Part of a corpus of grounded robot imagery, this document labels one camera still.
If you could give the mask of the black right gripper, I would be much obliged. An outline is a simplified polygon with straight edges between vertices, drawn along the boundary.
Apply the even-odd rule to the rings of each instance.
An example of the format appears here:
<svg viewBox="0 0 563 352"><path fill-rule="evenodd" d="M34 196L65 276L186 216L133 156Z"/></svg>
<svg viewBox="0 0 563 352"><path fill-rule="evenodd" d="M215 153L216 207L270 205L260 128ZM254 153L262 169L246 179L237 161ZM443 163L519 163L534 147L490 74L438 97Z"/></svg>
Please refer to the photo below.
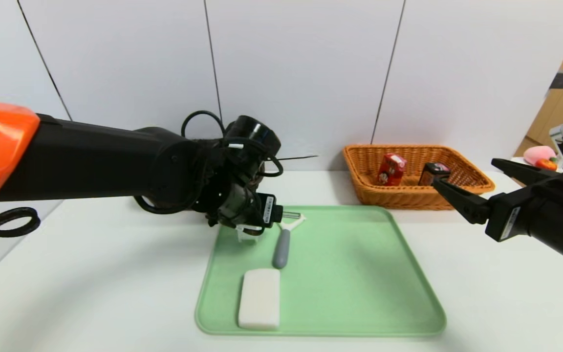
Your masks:
<svg viewBox="0 0 563 352"><path fill-rule="evenodd" d="M563 252L563 173L492 158L491 165L526 185L489 200L435 178L432 186L468 223L485 224L485 233L496 242L530 236L557 252Z"/></svg>

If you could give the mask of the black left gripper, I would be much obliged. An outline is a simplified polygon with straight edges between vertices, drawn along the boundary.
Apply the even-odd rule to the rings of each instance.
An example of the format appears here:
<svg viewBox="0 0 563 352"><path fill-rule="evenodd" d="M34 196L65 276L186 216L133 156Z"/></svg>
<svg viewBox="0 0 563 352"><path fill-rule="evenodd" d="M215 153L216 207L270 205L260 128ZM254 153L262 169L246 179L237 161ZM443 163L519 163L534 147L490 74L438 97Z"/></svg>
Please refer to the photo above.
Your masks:
<svg viewBox="0 0 563 352"><path fill-rule="evenodd" d="M253 192L236 183L230 185L228 196L220 206L220 223L228 227L263 229L282 219L283 206L276 205L274 195Z"/></svg>

